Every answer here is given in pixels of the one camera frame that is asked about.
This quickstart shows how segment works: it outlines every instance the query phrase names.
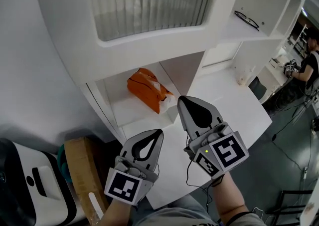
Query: black chair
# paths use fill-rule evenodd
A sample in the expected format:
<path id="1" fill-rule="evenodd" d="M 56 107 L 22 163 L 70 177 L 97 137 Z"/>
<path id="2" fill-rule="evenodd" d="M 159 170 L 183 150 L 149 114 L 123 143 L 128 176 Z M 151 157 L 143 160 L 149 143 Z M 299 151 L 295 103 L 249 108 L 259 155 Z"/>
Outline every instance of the black chair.
<path id="1" fill-rule="evenodd" d="M 266 93 L 267 88 L 260 83 L 258 77 L 256 77 L 249 85 L 248 87 L 250 90 L 254 93 L 255 97 L 257 97 L 258 100 L 260 100 Z"/>

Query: eyeglasses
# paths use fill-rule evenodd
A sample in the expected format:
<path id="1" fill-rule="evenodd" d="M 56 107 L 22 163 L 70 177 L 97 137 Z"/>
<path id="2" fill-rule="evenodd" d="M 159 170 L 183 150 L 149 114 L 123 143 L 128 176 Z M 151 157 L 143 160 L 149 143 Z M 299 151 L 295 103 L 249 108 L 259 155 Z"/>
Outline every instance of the eyeglasses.
<path id="1" fill-rule="evenodd" d="M 254 22 L 251 18 L 246 17 L 243 13 L 239 12 L 239 11 L 234 11 L 235 15 L 238 16 L 240 19 L 242 19 L 243 21 L 245 21 L 247 24 L 249 24 L 250 26 L 252 26 L 253 28 L 255 28 L 257 31 L 259 26 L 257 25 L 256 22 Z"/>

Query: person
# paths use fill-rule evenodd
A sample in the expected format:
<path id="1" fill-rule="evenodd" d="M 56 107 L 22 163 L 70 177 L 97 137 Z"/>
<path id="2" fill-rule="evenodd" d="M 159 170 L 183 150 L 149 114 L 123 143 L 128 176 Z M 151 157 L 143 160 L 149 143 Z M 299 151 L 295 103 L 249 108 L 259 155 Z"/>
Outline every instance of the person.
<path id="1" fill-rule="evenodd" d="M 213 200 L 218 214 L 227 226 L 265 226 L 259 217 L 248 211 L 244 198 L 227 172 L 222 181 L 213 187 Z M 213 222 L 205 209 L 190 195 L 158 210 L 153 210 L 146 198 L 138 204 L 133 217 L 133 226 L 212 226 Z M 113 199 L 98 226 L 126 226 L 130 219 L 131 206 Z"/>
<path id="2" fill-rule="evenodd" d="M 306 90 L 310 89 L 319 77 L 319 32 L 310 27 L 307 30 L 307 38 L 310 54 L 302 61 L 299 72 L 287 72 L 286 76 L 291 77 L 291 80 L 288 80 L 286 85 L 263 103 L 269 116 L 274 116 L 292 102 L 303 97 Z"/>

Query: white machine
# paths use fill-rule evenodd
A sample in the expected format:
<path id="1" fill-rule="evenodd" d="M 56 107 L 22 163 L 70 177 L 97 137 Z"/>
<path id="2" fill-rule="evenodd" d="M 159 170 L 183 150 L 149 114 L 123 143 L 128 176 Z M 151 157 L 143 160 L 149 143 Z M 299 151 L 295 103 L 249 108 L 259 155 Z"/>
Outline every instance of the white machine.
<path id="1" fill-rule="evenodd" d="M 0 218 L 7 226 L 64 226 L 85 218 L 56 158 L 0 139 Z"/>

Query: white wall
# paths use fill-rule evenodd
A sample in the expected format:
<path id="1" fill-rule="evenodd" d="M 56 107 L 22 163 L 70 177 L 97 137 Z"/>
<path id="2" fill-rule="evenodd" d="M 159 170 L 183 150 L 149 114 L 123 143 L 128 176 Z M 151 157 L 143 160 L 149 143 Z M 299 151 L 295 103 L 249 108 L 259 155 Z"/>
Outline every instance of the white wall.
<path id="1" fill-rule="evenodd" d="M 92 133 L 114 139 L 66 72 L 37 0 L 0 0 L 0 137 L 55 152 Z"/>
<path id="2" fill-rule="evenodd" d="M 306 0 L 304 9 L 309 16 L 309 20 L 318 27 L 319 26 L 319 0 Z"/>

